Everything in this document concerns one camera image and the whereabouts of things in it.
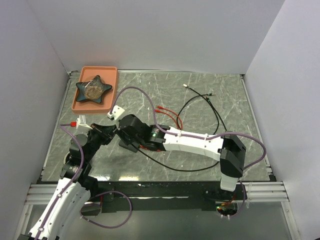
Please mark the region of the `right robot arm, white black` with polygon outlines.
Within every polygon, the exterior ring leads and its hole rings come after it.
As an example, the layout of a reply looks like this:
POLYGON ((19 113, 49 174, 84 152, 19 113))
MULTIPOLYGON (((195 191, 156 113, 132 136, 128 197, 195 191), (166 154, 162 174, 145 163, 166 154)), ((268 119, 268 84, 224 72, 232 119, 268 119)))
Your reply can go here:
POLYGON ((118 136, 127 146, 153 151, 180 151, 205 156, 220 162, 221 179, 218 193, 223 199, 236 194, 236 185, 243 176, 246 147, 233 134, 223 136, 192 133, 172 126, 147 125, 133 114, 113 117, 118 136))

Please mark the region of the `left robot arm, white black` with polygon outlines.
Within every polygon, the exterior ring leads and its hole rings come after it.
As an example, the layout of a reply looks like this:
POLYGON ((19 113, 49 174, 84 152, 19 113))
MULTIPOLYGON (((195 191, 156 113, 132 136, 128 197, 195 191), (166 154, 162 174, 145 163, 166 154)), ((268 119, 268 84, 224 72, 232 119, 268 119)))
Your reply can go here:
POLYGON ((55 191, 44 212, 20 240, 61 240, 69 224, 87 201, 99 195, 98 180, 89 175, 90 161, 102 145, 108 145, 116 134, 115 125, 91 124, 87 134, 73 135, 66 124, 59 126, 71 137, 69 159, 62 167, 55 191))

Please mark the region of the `black network switch box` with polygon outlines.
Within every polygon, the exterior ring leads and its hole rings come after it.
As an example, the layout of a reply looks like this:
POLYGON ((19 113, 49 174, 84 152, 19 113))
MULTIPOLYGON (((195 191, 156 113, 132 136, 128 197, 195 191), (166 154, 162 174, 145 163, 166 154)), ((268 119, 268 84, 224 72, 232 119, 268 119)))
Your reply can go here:
POLYGON ((140 148, 140 144, 134 141, 125 142, 122 139, 119 141, 118 145, 126 150, 136 153, 140 148))

